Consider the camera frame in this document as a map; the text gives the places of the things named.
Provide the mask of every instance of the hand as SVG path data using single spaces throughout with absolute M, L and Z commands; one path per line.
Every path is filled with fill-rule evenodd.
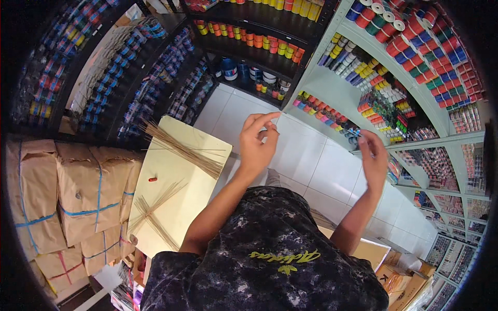
M 376 134 L 365 129 L 360 134 L 358 145 L 362 152 L 367 189 L 380 199 L 387 174 L 387 150 Z
M 241 166 L 239 170 L 246 177 L 256 178 L 270 164 L 277 147 L 277 127 L 271 119 L 278 118 L 280 112 L 251 114 L 242 127 L 239 141 L 241 145 Z

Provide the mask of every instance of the person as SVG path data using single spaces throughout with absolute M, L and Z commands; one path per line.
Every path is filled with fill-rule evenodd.
M 141 310 L 387 309 L 370 262 L 351 256 L 384 186 L 382 141 L 361 130 L 367 190 L 328 239 L 302 196 L 274 186 L 248 189 L 275 154 L 279 134 L 271 120 L 278 116 L 247 118 L 240 167 L 193 220 L 179 251 L 154 256 Z

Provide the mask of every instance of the black t-shirt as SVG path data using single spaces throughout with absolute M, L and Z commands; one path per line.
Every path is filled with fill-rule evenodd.
M 347 256 L 319 230 L 302 196 L 249 188 L 204 258 L 160 252 L 141 309 L 386 310 L 370 262 Z

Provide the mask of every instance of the blue roll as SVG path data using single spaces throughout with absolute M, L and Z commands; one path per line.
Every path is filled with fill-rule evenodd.
M 355 21 L 358 18 L 358 16 L 360 16 L 360 13 L 353 9 L 350 9 L 346 14 L 346 18 L 349 19 L 350 21 Z

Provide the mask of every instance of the brown paper package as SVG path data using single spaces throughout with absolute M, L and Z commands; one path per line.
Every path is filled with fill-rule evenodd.
M 94 275 L 105 265 L 120 257 L 121 225 L 94 233 L 81 242 L 87 275 Z
M 137 155 L 126 150 L 57 143 L 59 201 L 67 245 L 120 224 L 121 200 Z
M 10 208 L 26 257 L 67 248 L 56 213 L 54 141 L 11 141 L 5 151 Z
M 133 160 L 133 166 L 129 172 L 128 180 L 123 192 L 123 198 L 121 200 L 120 223 L 128 221 L 129 212 L 131 211 L 131 204 L 133 202 L 133 194 L 135 193 L 142 164 L 143 158 L 141 157 Z
M 47 255 L 38 255 L 35 261 L 55 293 L 87 276 L 79 245 Z
M 47 280 L 45 279 L 45 276 L 43 276 L 43 273 L 41 272 L 40 268 L 36 264 L 36 261 L 30 261 L 29 265 L 31 267 L 31 270 L 34 273 L 34 276 L 40 286 L 42 287 L 44 293 L 52 300 L 56 299 L 57 296 L 55 296 L 53 290 L 50 288 L 50 285 L 48 285 Z
M 120 236 L 120 257 L 126 258 L 135 251 L 135 246 L 129 241 L 128 237 L 128 221 L 121 225 Z

